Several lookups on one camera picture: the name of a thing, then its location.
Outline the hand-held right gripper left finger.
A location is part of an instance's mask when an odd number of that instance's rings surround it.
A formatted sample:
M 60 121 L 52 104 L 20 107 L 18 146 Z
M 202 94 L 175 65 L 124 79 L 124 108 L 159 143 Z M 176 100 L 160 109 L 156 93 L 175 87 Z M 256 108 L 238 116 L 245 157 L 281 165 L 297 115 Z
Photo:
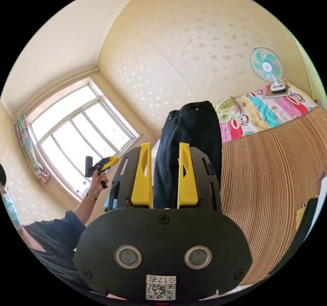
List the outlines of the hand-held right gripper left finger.
M 151 143 L 141 144 L 131 195 L 134 207 L 152 208 Z

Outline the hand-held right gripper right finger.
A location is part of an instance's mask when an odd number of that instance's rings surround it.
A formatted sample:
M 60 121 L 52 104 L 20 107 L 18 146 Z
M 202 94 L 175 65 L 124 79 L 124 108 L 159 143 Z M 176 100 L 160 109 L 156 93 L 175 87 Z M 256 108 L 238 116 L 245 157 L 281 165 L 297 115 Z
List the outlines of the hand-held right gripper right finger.
M 180 143 L 177 208 L 195 207 L 198 193 L 193 170 L 190 145 Z

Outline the person's left hand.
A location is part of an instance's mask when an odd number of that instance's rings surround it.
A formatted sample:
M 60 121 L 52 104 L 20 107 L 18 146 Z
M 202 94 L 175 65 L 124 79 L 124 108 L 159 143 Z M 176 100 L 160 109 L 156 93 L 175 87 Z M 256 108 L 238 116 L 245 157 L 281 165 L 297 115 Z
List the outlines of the person's left hand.
M 107 188 L 108 182 L 109 179 L 107 178 L 105 172 L 99 172 L 98 170 L 95 170 L 92 176 L 91 185 L 87 191 L 87 195 L 93 196 L 91 199 L 97 199 L 102 190 Z

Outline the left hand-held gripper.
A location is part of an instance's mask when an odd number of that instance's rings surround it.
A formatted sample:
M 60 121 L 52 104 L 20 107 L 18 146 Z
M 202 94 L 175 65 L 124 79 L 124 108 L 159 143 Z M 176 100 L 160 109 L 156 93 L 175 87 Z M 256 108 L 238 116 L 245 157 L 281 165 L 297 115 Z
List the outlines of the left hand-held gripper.
M 112 166 L 114 166 L 118 161 L 120 160 L 120 157 L 115 156 L 109 156 L 106 158 L 103 158 L 101 161 L 99 161 L 95 165 L 95 170 L 98 170 L 99 172 L 105 172 Z

